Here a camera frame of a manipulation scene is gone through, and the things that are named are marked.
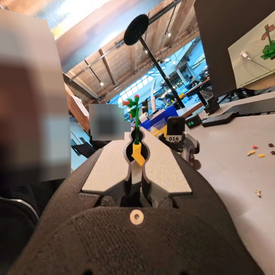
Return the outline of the yellow storage bin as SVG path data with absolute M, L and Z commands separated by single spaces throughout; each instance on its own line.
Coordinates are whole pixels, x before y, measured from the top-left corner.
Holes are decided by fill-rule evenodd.
M 149 133 L 151 136 L 154 136 L 154 137 L 158 137 L 158 135 L 160 133 L 164 133 L 165 137 L 167 137 L 167 125 L 164 123 L 163 127 L 162 125 L 159 125 L 160 126 L 160 129 L 158 129 L 157 127 L 153 126 L 149 129 L 145 129 L 143 128 L 144 130 L 144 133 L 142 133 L 140 131 L 141 127 L 139 127 L 139 131 L 138 131 L 138 134 L 139 134 L 139 145 L 135 145 L 134 142 L 133 142 L 133 145 L 132 145 L 132 155 L 131 157 L 133 157 L 133 159 L 140 165 L 140 166 L 143 166 L 143 164 L 145 163 L 146 159 L 147 159 L 147 149 L 144 147 L 145 145 L 142 144 L 142 138 L 145 137 L 145 135 L 147 133 Z

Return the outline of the flat black box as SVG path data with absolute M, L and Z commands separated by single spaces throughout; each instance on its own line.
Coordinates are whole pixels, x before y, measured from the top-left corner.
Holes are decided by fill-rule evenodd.
M 239 116 L 239 112 L 229 112 L 222 115 L 216 115 L 214 117 L 209 117 L 202 121 L 203 127 L 226 125 L 230 123 L 233 119 Z

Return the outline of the black charging dock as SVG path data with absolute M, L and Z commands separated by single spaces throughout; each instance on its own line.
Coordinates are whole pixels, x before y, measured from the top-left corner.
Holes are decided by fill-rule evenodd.
M 206 114 L 211 115 L 211 114 L 214 114 L 219 109 L 220 109 L 220 105 L 218 103 L 218 99 L 214 95 L 212 95 L 207 100 L 207 105 L 205 106 L 204 111 Z

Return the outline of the person's left hand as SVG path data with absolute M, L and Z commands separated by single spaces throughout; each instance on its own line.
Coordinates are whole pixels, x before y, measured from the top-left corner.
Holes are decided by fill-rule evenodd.
M 193 167 L 195 170 L 201 169 L 201 163 L 199 160 L 195 159 L 193 154 L 189 154 L 189 160 L 188 163 L 191 167 Z

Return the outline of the grey mesh watch band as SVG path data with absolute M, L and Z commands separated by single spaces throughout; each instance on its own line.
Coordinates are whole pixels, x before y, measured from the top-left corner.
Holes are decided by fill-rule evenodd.
M 144 208 L 152 208 L 151 204 L 149 203 L 149 201 L 146 199 L 144 193 L 143 193 L 143 189 L 142 189 L 142 186 L 140 186 L 140 189 L 139 189 L 139 198 L 140 198 L 140 203 L 142 204 L 142 206 Z

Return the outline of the black jacket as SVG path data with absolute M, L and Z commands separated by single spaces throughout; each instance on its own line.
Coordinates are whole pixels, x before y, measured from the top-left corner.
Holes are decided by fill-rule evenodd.
M 6 274 L 33 235 L 39 219 L 65 178 L 0 192 L 0 274 Z

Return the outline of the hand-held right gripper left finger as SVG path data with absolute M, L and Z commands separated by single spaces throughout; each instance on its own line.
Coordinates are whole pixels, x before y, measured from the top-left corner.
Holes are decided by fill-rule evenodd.
M 87 194 L 126 194 L 130 179 L 130 161 L 126 149 L 132 144 L 132 132 L 125 132 L 124 139 L 114 140 L 102 148 L 82 192 Z

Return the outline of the open instruction booklet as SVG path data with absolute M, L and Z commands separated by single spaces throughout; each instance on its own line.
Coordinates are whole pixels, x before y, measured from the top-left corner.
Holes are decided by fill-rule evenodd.
M 237 88 L 274 73 L 274 19 L 256 25 L 232 44 L 228 52 Z

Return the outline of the blue parts bin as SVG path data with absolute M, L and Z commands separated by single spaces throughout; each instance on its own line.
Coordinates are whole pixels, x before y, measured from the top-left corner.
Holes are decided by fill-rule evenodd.
M 155 125 L 156 123 L 158 123 L 159 121 L 161 121 L 162 119 L 165 120 L 165 122 L 167 122 L 167 119 L 169 117 L 176 117 L 178 116 L 178 113 L 174 107 L 174 105 L 171 105 L 170 107 L 168 107 L 165 110 L 160 110 L 157 113 L 155 113 L 153 115 L 153 117 L 150 120 L 146 120 L 143 123 L 140 123 L 139 126 L 145 128 L 145 129 L 149 129 L 150 127 L 152 127 L 153 125 Z

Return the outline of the black power bank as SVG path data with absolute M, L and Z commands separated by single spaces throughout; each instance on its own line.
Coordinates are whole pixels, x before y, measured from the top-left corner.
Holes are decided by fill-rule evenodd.
M 199 114 L 189 116 L 185 119 L 185 124 L 189 129 L 195 128 L 202 124 Z

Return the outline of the green flower stem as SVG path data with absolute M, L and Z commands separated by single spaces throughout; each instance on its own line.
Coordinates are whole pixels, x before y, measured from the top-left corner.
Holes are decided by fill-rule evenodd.
M 139 145 L 139 134 L 138 134 L 138 126 L 139 126 L 139 95 L 135 94 L 134 99 L 127 98 L 127 100 L 122 101 L 122 106 L 127 106 L 130 108 L 129 116 L 130 118 L 136 119 L 135 126 L 135 145 Z

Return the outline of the black ceiling pole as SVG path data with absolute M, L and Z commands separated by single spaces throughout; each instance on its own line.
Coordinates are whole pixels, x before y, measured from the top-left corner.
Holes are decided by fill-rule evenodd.
M 146 42 L 144 41 L 144 39 L 142 37 L 142 35 L 145 34 L 145 32 L 147 31 L 148 26 L 149 26 L 149 17 L 146 14 L 141 14 L 141 15 L 137 16 L 136 18 L 134 18 L 125 31 L 125 34 L 123 37 L 124 43 L 127 46 L 132 46 L 132 45 L 136 44 L 138 41 L 140 41 L 140 43 L 142 44 L 144 49 L 147 51 L 151 61 L 154 63 L 155 67 L 159 71 L 159 73 L 162 76 L 162 78 L 164 79 L 165 83 L 167 84 L 167 86 L 169 87 L 171 92 L 173 93 L 177 103 L 180 105 L 181 108 L 184 108 L 185 105 L 183 104 L 181 98 L 175 91 L 170 80 L 168 79 L 168 77 L 166 76 L 164 71 L 162 70 L 158 61 L 156 60 L 153 53 L 151 52 L 151 50 L 149 49 L 149 47 L 147 46 Z

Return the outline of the person's left forearm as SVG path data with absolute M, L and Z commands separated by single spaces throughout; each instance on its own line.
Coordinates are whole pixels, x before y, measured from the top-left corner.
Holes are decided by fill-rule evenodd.
M 139 190 L 131 189 L 121 198 L 119 207 L 142 207 Z

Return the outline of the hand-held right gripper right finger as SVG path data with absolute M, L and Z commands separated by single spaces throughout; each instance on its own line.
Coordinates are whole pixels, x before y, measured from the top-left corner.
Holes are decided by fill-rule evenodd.
M 148 201 L 162 201 L 192 193 L 177 160 L 179 156 L 149 133 L 142 138 L 148 151 L 142 170 L 142 189 Z

